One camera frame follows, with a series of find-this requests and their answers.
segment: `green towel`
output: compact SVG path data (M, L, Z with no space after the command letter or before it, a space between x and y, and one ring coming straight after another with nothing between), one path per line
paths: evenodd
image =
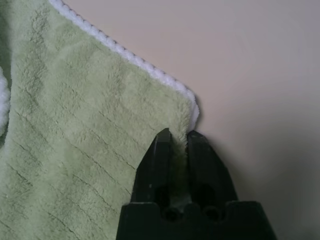
M0 114L5 78L11 92L0 118L0 239L113 240L164 128L183 179L197 106L180 83L51 3L0 0Z

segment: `beige wall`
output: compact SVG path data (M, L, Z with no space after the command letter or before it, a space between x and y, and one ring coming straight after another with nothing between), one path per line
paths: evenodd
M198 130L279 239L319 239L319 0L65 0L198 97Z

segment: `towel fabric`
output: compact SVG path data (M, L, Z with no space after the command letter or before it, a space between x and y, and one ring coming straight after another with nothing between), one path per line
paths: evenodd
M0 0L0 66L8 81L0 90L11 91L0 139L1 240L115 239L136 168L163 128L183 175L194 103L46 0Z

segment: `black plastic tool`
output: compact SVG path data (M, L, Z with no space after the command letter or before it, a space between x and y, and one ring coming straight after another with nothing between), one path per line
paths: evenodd
M229 172L207 139L196 131L187 139L192 201L183 211L171 206L172 135L166 128L136 171L116 240L276 240L262 206L238 201Z

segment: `towel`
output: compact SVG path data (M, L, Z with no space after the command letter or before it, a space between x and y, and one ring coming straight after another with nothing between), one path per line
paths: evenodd
M192 92L61 1L0 0L0 67L1 240L114 240L164 128L184 178Z

